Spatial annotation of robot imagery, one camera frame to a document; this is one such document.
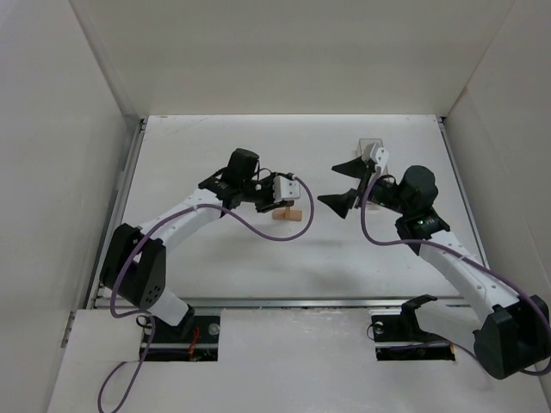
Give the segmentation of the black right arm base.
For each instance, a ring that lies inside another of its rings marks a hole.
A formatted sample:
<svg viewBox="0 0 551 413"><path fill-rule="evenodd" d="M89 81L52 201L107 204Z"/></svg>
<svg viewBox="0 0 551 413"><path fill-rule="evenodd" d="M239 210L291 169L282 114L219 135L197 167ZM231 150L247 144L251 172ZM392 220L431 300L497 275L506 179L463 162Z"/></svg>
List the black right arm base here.
<svg viewBox="0 0 551 413"><path fill-rule="evenodd" d="M419 327L415 311L437 302L428 294L403 303L399 313L374 314L371 331L378 361L455 361L453 346L442 336Z"/></svg>

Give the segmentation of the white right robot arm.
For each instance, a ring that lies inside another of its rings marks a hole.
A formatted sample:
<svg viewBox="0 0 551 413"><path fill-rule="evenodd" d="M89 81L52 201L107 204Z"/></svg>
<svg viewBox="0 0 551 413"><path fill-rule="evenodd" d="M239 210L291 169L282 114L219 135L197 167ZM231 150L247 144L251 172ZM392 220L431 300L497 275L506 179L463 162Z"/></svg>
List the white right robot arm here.
<svg viewBox="0 0 551 413"><path fill-rule="evenodd" d="M471 258L433 207L438 188L431 170L413 165L397 181L384 174L380 157L357 157L331 169L356 178L359 184L344 194L320 195L319 201L340 218L352 208L364 212L369 203L397 213L397 240L374 239L361 217L365 238L380 247L408 246L435 268L474 312L465 316L429 294L410 299L401 306L400 340L413 346L449 342L464 348L495 379L515 373L533 377L549 374L548 367L536 369L537 363L550 358L548 305Z"/></svg>

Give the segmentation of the clear plastic box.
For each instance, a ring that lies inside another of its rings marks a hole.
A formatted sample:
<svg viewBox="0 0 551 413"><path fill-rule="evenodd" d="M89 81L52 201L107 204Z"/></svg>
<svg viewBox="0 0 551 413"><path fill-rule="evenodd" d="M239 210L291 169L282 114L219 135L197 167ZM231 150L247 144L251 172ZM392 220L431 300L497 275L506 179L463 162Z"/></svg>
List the clear plastic box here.
<svg viewBox="0 0 551 413"><path fill-rule="evenodd" d="M356 158L361 162L362 177L358 189L358 198L355 204L359 208L365 189L374 178L374 173L381 169L380 175L387 170L389 152L381 139L360 139L356 148Z"/></svg>

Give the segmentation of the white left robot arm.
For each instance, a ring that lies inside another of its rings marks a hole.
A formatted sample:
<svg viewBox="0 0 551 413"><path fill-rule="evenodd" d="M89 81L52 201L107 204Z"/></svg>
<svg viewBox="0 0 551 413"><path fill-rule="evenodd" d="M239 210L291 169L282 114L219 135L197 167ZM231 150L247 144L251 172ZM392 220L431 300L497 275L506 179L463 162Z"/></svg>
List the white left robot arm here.
<svg viewBox="0 0 551 413"><path fill-rule="evenodd" d="M300 183L292 174L259 175L259 156L238 148L226 167L198 184L177 206L137 226L119 225L109 242L100 282L138 311L149 313L172 328L189 325L194 311L167 286L167 257L201 228L243 203L257 213L290 207L300 198Z"/></svg>

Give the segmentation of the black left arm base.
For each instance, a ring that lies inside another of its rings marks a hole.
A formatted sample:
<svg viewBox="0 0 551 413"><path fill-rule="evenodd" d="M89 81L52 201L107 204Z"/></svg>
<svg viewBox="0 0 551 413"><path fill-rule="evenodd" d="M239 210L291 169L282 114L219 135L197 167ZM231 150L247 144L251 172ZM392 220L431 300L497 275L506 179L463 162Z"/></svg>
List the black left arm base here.
<svg viewBox="0 0 551 413"><path fill-rule="evenodd" d="M194 316L180 331L155 318L156 329L145 356L150 362L211 362L219 359L220 316Z"/></svg>

